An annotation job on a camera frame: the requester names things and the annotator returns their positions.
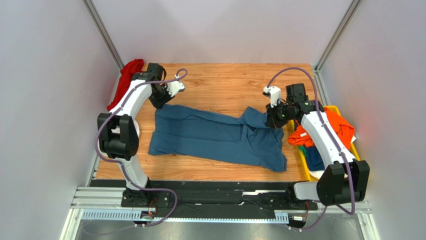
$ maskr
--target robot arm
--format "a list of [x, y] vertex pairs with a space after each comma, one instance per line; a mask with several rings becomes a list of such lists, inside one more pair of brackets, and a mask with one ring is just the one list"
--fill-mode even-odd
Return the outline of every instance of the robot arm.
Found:
[[117, 164], [126, 179], [126, 186], [130, 190], [139, 190], [133, 184], [142, 188], [149, 185], [149, 179], [136, 155], [139, 148], [139, 126], [134, 121], [136, 115], [148, 98], [154, 107], [161, 109], [177, 93], [185, 90], [185, 86], [179, 80], [143, 84], [158, 82], [163, 73], [165, 77], [165, 70], [161, 65], [150, 63], [146, 72], [138, 72], [133, 76], [129, 89], [117, 106], [109, 113], [99, 114], [97, 118], [97, 125], [100, 128], [111, 114], [118, 111], [102, 129], [98, 143], [101, 152], [118, 161]]
[[[320, 110], [318, 113], [315, 101], [308, 99], [303, 83], [287, 86], [286, 93], [286, 102], [279, 101], [281, 90], [275, 86], [265, 87], [263, 94], [271, 99], [271, 103], [266, 106], [266, 126], [281, 128], [289, 120], [298, 121], [312, 138], [325, 166], [325, 172], [319, 181], [291, 184], [289, 189], [291, 200], [294, 202], [314, 200], [325, 206], [350, 203], [350, 184], [352, 184], [355, 201], [362, 201], [370, 173], [367, 162], [357, 161], [345, 148], [333, 131], [323, 106], [318, 103]], [[345, 177], [348, 173], [343, 158], [350, 166], [351, 182]]]

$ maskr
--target white enclosure wall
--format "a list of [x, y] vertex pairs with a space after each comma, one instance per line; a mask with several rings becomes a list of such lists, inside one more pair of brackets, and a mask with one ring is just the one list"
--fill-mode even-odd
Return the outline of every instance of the white enclosure wall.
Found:
[[316, 64], [351, 0], [93, 0], [124, 64]]
[[0, 4], [0, 238], [56, 240], [118, 68], [81, 0]]
[[364, 0], [322, 78], [371, 167], [381, 239], [426, 238], [426, 1]]

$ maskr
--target blue t-shirt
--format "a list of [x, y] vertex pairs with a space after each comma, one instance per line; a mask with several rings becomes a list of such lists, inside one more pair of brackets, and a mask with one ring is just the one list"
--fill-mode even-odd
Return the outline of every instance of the blue t-shirt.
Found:
[[150, 155], [178, 154], [286, 170], [281, 128], [265, 126], [266, 114], [248, 107], [240, 118], [182, 105], [155, 112]]

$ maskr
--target wooden floor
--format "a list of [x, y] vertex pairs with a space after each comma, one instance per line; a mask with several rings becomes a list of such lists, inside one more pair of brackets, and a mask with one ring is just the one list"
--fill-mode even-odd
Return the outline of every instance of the wooden floor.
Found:
[[[162, 64], [171, 79], [180, 68], [188, 70], [182, 80], [185, 91], [179, 93], [169, 104], [212, 111], [239, 117], [250, 106], [265, 112], [269, 99], [262, 95], [263, 88], [278, 71], [287, 67], [301, 67], [312, 75], [309, 64]], [[290, 70], [282, 73], [273, 85], [285, 86], [304, 83], [309, 99], [314, 91], [309, 78], [301, 71]], [[155, 108], [146, 101], [136, 121], [141, 132], [137, 156], [143, 171], [152, 180], [206, 180], [206, 181], [299, 181], [303, 180], [302, 167], [296, 156], [296, 149], [289, 145], [286, 127], [283, 127], [282, 152], [287, 157], [287, 171], [273, 172], [261, 166], [226, 163], [193, 156], [148, 155], [153, 131]], [[96, 173], [98, 179], [123, 179], [117, 164], [101, 161]]]

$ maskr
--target red cloth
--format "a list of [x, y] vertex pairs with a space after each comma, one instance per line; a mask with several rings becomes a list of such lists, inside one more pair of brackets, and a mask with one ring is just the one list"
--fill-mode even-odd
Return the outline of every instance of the red cloth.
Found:
[[132, 81], [132, 77], [135, 73], [141, 72], [144, 67], [143, 59], [135, 59], [127, 63], [123, 69], [120, 71], [121, 77], [118, 81], [117, 91], [115, 92], [114, 100], [112, 100], [111, 104], [106, 107], [108, 111], [111, 111], [117, 104], [119, 104], [120, 100], [124, 97], [127, 90], [130, 87], [130, 82]]
[[[329, 110], [327, 107], [324, 108], [325, 113], [327, 114], [328, 122], [337, 134], [338, 138], [341, 140], [341, 142], [347, 149], [351, 149], [351, 141], [352, 137], [355, 134], [355, 128], [350, 125], [349, 122], [346, 121], [346, 119], [344, 119], [337, 113]], [[294, 146], [314, 146], [314, 141], [312, 140], [311, 136], [309, 136], [309, 134], [301, 125], [298, 125], [296, 131], [294, 131], [288, 137], [288, 143]]]

